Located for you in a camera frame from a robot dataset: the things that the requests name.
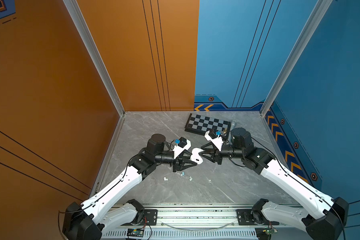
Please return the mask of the white earbud case front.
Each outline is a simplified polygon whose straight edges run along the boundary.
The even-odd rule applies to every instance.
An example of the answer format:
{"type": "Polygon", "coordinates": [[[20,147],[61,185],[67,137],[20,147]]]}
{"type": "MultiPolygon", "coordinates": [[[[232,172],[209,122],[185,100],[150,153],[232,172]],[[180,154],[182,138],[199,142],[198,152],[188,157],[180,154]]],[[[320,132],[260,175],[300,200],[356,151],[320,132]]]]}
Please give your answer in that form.
{"type": "Polygon", "coordinates": [[[198,165],[203,163],[203,158],[200,156],[200,153],[202,153],[204,150],[200,148],[194,148],[192,149],[192,154],[190,157],[190,160],[194,163],[197,163],[198,165]]]}

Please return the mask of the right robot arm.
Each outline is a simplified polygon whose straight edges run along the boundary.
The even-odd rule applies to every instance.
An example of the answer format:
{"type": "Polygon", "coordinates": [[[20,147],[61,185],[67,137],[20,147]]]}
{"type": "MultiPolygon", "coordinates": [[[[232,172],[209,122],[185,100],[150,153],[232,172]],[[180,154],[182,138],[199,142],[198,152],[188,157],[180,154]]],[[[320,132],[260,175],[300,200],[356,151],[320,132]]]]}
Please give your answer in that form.
{"type": "Polygon", "coordinates": [[[267,199],[258,200],[251,209],[256,225],[278,222],[306,232],[313,240],[337,240],[346,237],[349,204],[342,198],[332,198],[317,190],[285,167],[271,152],[254,145],[254,139],[244,128],[231,132],[231,140],[215,129],[208,130],[208,144],[200,155],[221,164],[224,158],[240,159],[244,168],[276,184],[300,204],[286,207],[267,199]]]}

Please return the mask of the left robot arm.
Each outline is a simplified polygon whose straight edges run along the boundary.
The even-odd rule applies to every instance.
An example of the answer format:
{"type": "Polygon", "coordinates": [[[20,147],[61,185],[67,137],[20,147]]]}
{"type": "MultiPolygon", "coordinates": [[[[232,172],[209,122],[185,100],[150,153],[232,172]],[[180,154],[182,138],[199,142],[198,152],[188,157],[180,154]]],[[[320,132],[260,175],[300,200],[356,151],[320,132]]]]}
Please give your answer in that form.
{"type": "Polygon", "coordinates": [[[72,203],[65,212],[59,212],[64,215],[63,224],[58,225],[62,238],[99,240],[104,233],[124,224],[145,226],[145,208],[137,200],[129,200],[116,210],[111,208],[157,166],[168,164],[173,172],[182,172],[203,162],[201,152],[199,148],[191,149],[191,142],[185,138],[175,140],[172,146],[164,135],[152,135],[147,146],[128,161],[111,183],[81,204],[72,203]]]}

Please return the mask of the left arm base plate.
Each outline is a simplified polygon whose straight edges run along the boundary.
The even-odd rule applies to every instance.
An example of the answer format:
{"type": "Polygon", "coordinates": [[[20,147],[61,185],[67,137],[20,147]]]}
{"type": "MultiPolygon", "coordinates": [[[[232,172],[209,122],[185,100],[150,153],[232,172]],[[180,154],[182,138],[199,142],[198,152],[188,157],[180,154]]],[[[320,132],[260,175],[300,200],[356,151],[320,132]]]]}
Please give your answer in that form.
{"type": "Polygon", "coordinates": [[[125,210],[118,214],[120,226],[143,226],[144,224],[157,224],[158,210],[125,210]]]}

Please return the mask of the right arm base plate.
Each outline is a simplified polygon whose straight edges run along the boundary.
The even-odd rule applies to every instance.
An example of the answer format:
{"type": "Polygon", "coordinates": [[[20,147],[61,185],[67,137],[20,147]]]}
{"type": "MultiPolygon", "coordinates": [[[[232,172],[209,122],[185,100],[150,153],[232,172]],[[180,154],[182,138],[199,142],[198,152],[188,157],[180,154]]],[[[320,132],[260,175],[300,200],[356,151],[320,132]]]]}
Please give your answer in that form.
{"type": "Polygon", "coordinates": [[[240,226],[246,225],[276,225],[278,226],[279,222],[270,222],[260,211],[254,211],[250,209],[238,209],[236,210],[238,223],[240,226]]]}

